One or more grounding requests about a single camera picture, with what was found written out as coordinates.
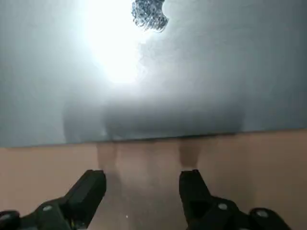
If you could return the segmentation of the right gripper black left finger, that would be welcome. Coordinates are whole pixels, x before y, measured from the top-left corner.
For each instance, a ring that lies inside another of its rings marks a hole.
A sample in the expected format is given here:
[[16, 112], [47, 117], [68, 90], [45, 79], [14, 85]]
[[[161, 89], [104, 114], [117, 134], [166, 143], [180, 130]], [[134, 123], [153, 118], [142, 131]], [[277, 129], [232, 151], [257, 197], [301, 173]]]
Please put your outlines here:
[[86, 230], [106, 193], [103, 170], [87, 170], [62, 197], [46, 201], [28, 215], [0, 212], [2, 230]]

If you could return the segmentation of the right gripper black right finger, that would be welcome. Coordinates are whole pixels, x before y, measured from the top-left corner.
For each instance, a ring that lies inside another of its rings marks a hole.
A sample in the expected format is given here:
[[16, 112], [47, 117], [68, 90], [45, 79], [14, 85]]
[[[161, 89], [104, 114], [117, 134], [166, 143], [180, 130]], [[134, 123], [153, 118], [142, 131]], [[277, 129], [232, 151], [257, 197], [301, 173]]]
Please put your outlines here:
[[242, 212], [235, 202], [211, 195], [199, 170], [182, 171], [179, 194], [188, 230], [289, 230], [275, 211], [263, 207]]

